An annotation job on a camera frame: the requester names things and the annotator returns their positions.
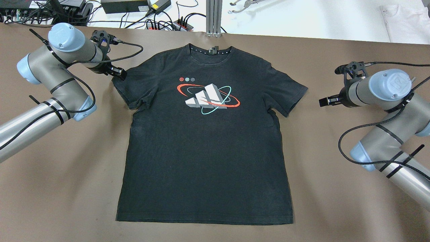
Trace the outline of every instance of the white surface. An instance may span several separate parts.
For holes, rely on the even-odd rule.
[[[410,9],[401,5],[381,6],[388,37],[396,43],[430,44],[427,7]]]
[[[195,5],[194,0],[178,2]],[[180,6],[181,16],[191,12],[206,14],[206,1],[198,2],[199,5],[194,8]],[[380,6],[400,4],[407,8],[424,7],[421,0],[265,0],[252,4],[241,13],[228,14],[228,10],[241,9],[244,2],[241,0],[236,6],[230,6],[230,1],[223,1],[221,26],[228,33],[376,42],[390,42]],[[173,20],[178,18],[175,1],[172,1],[166,12]],[[106,15],[103,9],[99,9],[93,21],[120,20],[122,15]],[[143,15],[139,12],[130,13],[128,21],[136,21]],[[168,18],[160,14],[156,20],[167,21]],[[195,31],[206,31],[204,17],[192,16],[188,23],[195,27]],[[119,23],[90,23],[88,26],[117,28]]]

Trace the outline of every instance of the white label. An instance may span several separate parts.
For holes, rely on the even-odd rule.
[[[31,1],[29,9],[38,9],[40,7],[43,7],[42,5],[38,5],[37,3],[46,4],[46,1]]]
[[[149,7],[148,6],[139,6],[138,8],[139,8],[140,12],[149,11]]]

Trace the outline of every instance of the black t-shirt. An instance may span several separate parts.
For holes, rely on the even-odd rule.
[[[234,47],[188,44],[112,81],[133,114],[117,221],[293,223],[275,112],[307,88]]]

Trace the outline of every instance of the shirt sleeve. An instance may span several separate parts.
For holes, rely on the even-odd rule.
[[[158,91],[161,61],[154,55],[142,64],[127,70],[124,81],[114,77],[112,82],[130,109],[148,109]]]
[[[266,108],[274,108],[287,117],[303,97],[307,87],[274,69],[270,62],[261,59],[261,63],[262,92]]]

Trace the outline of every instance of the white garment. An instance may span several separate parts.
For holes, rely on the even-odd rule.
[[[410,9],[386,5],[380,9],[391,42],[430,44],[430,18],[426,7]]]

